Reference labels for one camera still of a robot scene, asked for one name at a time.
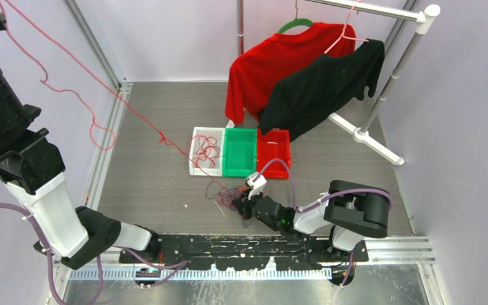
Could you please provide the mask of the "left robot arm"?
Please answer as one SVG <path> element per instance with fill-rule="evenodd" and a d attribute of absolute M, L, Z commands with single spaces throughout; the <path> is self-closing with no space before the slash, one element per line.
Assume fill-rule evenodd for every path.
<path fill-rule="evenodd" d="M 0 14 L 0 31 L 6 19 Z M 33 223 L 38 252 L 58 255 L 79 269 L 108 248 L 120 247 L 144 262 L 161 254 L 158 235 L 88 207 L 72 204 L 65 183 L 65 163 L 48 131 L 30 125 L 40 108 L 23 104 L 0 69 L 0 181 L 18 200 L 18 209 Z"/>

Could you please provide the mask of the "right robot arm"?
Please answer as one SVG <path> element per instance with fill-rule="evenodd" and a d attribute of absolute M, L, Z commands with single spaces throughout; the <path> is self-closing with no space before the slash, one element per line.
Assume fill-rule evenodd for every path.
<path fill-rule="evenodd" d="M 327 252 L 335 261 L 343 261 L 364 238 L 388 235 L 391 194 L 383 189 L 333 180 L 329 190 L 310 204 L 285 207 L 266 196 L 264 185 L 249 182 L 232 200 L 243 219 L 255 218 L 284 236 L 303 238 L 330 226 L 332 234 Z"/>

